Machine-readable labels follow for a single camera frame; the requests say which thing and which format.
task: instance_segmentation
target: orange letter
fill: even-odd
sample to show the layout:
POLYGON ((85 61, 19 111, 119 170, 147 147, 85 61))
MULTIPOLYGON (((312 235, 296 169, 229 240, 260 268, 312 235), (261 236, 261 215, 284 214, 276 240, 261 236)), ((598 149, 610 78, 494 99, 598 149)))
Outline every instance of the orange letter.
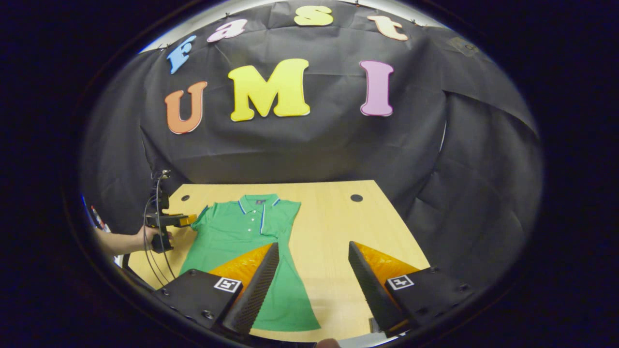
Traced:
POLYGON ((168 127, 174 134, 184 134, 193 131, 202 121, 202 90, 206 88, 206 81, 189 86, 187 92, 191 94, 191 116, 188 120, 181 120, 182 90, 172 92, 165 97, 168 105, 168 127))
POLYGON ((406 35, 400 34, 396 31, 396 27, 402 28, 402 24, 392 22, 389 17, 385 17, 383 15, 369 15, 368 19, 375 21, 378 31, 388 38, 393 38, 400 41, 406 41, 409 39, 406 35))

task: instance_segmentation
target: letter m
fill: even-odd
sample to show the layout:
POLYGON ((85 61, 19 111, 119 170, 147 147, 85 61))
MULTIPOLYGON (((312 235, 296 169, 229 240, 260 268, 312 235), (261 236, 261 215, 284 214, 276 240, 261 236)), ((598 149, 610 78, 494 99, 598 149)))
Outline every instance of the letter m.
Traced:
POLYGON ((286 59, 273 70, 266 82, 252 65, 238 67, 228 74, 234 81, 234 112, 232 121, 247 121, 254 118, 249 108, 249 99, 262 117, 271 110, 275 96, 277 116, 302 116, 310 113, 310 106, 303 99, 303 71, 309 63, 305 59, 286 59))

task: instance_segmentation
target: blue letter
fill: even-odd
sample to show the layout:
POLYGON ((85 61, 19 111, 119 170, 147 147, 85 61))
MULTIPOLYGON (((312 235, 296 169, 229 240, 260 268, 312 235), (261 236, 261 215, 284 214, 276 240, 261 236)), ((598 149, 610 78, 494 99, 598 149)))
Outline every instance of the blue letter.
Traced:
POLYGON ((172 70, 170 70, 170 74, 174 74, 178 68, 181 67, 187 59, 189 59, 185 53, 189 53, 189 51, 191 51, 190 42, 192 42, 195 38, 195 35, 190 36, 187 40, 183 41, 182 44, 178 45, 178 47, 176 47, 170 55, 168 55, 168 59, 170 60, 170 63, 172 63, 172 70))

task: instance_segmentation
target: screw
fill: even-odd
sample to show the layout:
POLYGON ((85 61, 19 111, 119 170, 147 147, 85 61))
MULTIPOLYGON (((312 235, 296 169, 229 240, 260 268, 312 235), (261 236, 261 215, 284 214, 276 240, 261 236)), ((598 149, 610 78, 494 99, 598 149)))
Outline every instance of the screw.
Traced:
POLYGON ((203 310, 202 311, 202 316, 207 318, 207 319, 212 319, 214 318, 213 313, 207 311, 207 310, 203 310))

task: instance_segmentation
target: black backdrop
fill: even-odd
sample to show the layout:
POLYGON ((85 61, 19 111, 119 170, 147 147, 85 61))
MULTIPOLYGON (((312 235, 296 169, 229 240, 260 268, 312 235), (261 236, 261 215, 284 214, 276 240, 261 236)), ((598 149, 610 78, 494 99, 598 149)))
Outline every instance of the black backdrop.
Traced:
MULTIPOLYGON (((541 145, 507 76, 482 52, 450 45, 453 38, 461 36, 339 1, 276 2, 187 33, 167 49, 132 59, 97 102, 85 136, 85 197, 112 231, 135 233, 152 170, 173 171, 170 192, 180 183, 373 179, 430 264, 487 286, 514 262, 530 234, 542 190, 541 145), (306 5, 331 8, 334 22, 298 26, 295 10, 306 5), (385 37, 369 15, 401 23, 409 39, 385 37), (241 35, 206 42, 237 19, 249 20, 241 35), (170 74, 167 56, 190 35, 197 38, 189 59, 170 74), (290 58, 309 62, 303 93, 310 114, 256 113, 251 121, 233 122, 228 72, 253 65, 267 79, 290 58), (362 60, 394 68, 393 115, 361 114, 362 60), (163 100, 201 80, 208 83, 202 122, 190 133, 172 133, 163 100)), ((189 104, 186 94, 185 118, 189 104)))
MULTIPOLYGON (((453 16, 425 8, 460 32, 480 35, 486 52, 511 72, 537 115, 549 171, 535 266, 493 307, 432 346, 610 346, 616 299, 604 280, 613 274, 616 245, 608 179, 616 177, 609 115, 617 108, 605 91, 617 79, 608 68, 617 53, 616 3, 437 3, 453 16)), ((76 145, 68 115, 90 78, 176 7, 150 1, 5 6, 5 27, 14 28, 7 37, 14 40, 0 48, 7 58, 3 87, 7 114, 14 116, 4 118, 3 134, 5 156, 18 166, 4 172, 12 198, 4 211, 14 208, 12 218, 28 222, 6 227, 5 254, 12 256, 7 344, 185 345, 92 271, 67 233, 57 185, 60 172, 75 177, 59 160, 76 145)))

